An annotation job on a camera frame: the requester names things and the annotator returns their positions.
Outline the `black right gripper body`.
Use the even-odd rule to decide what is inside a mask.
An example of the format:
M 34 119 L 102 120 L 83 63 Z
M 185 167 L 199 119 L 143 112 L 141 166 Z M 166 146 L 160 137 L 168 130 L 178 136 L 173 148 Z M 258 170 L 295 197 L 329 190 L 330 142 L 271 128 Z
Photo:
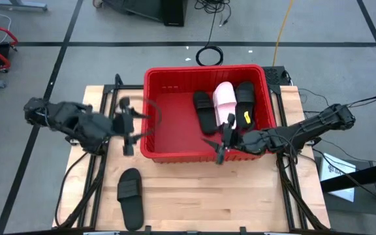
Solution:
M 225 161 L 225 153 L 227 149 L 234 147 L 238 142 L 238 133 L 234 128 L 235 115 L 232 113 L 228 114 L 227 121 L 225 123 L 231 123 L 231 130 L 226 131 L 224 134 L 221 133 L 221 125 L 219 126 L 219 132 L 221 133 L 221 143 L 222 150 L 216 151 L 217 158 L 216 164 L 222 165 Z

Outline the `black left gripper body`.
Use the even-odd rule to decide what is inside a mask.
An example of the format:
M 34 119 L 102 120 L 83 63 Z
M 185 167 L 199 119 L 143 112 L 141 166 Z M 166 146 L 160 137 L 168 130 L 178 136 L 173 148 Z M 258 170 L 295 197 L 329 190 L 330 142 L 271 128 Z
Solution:
M 120 98 L 118 107 L 120 112 L 115 113 L 113 119 L 113 131 L 116 136 L 123 138 L 123 154 L 124 156 L 133 156 L 136 144 L 136 138 L 132 136 L 134 133 L 134 116 L 135 110 L 130 107 L 130 97 Z

